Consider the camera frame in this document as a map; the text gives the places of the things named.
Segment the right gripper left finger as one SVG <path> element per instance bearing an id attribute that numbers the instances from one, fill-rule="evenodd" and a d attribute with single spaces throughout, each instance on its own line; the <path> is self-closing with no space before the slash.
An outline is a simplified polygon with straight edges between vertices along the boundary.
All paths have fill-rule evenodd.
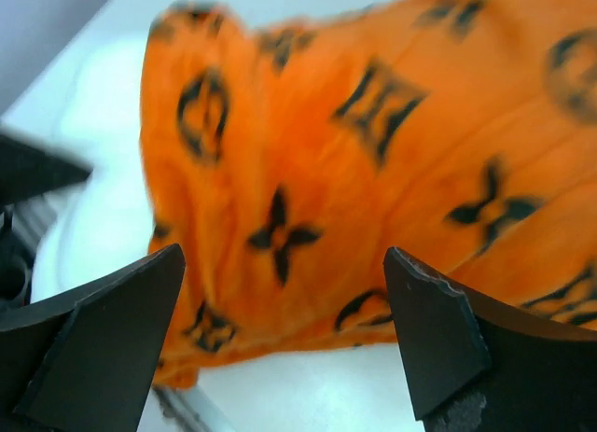
<path id="1" fill-rule="evenodd" d="M 184 269 L 173 244 L 3 313 L 2 430 L 136 430 Z"/>

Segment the orange patterned pillowcase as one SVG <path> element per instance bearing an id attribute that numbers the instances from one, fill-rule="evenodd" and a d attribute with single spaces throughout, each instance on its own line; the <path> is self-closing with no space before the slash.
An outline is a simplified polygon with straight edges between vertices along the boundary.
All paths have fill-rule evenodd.
<path id="1" fill-rule="evenodd" d="M 186 269 L 158 386 L 396 340 L 406 250 L 596 326 L 596 0 L 394 0 L 252 30 L 184 1 L 141 77 L 151 251 Z"/>

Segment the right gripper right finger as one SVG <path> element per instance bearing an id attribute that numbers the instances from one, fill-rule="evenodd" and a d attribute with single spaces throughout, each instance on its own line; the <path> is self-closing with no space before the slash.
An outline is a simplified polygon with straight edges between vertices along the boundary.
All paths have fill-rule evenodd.
<path id="1" fill-rule="evenodd" d="M 509 306 L 395 247 L 383 267 L 425 430 L 595 430 L 595 331 Z"/>

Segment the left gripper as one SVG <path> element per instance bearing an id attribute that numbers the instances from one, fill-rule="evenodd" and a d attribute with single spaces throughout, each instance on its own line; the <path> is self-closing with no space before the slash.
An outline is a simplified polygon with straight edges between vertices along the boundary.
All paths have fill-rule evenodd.
<path id="1" fill-rule="evenodd" d="M 28 200 L 60 188 L 85 182 L 89 166 L 62 152 L 51 152 L 1 131 L 1 203 Z M 13 210 L 1 210 L 1 310 L 30 303 L 34 252 L 13 225 Z"/>

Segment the white pillow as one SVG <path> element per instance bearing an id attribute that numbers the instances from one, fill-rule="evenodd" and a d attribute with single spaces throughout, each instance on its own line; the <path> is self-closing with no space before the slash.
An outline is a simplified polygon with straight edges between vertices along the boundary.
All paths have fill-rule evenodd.
<path id="1" fill-rule="evenodd" d="M 92 168 L 37 250 L 31 300 L 49 299 L 146 255 L 153 215 L 139 147 L 145 44 L 98 48 L 79 71 L 58 142 Z"/>

